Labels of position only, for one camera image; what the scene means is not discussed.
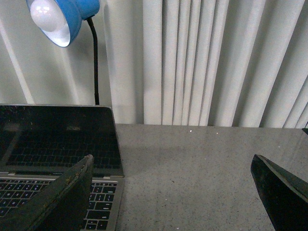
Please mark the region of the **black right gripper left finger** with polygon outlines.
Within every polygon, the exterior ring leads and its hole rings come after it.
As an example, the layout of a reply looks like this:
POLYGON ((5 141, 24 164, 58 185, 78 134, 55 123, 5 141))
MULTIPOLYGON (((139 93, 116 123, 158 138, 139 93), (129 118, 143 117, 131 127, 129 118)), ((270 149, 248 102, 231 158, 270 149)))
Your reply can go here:
POLYGON ((0 220, 2 231, 79 231, 89 206, 93 156, 87 155, 0 220))

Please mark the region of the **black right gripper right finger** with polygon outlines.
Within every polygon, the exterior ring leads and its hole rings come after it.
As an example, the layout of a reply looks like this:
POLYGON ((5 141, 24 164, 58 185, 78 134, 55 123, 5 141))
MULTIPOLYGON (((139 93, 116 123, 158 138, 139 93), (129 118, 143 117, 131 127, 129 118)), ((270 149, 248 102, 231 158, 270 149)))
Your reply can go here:
POLYGON ((254 155, 251 174, 276 231, 308 229, 308 183, 261 156, 254 155))

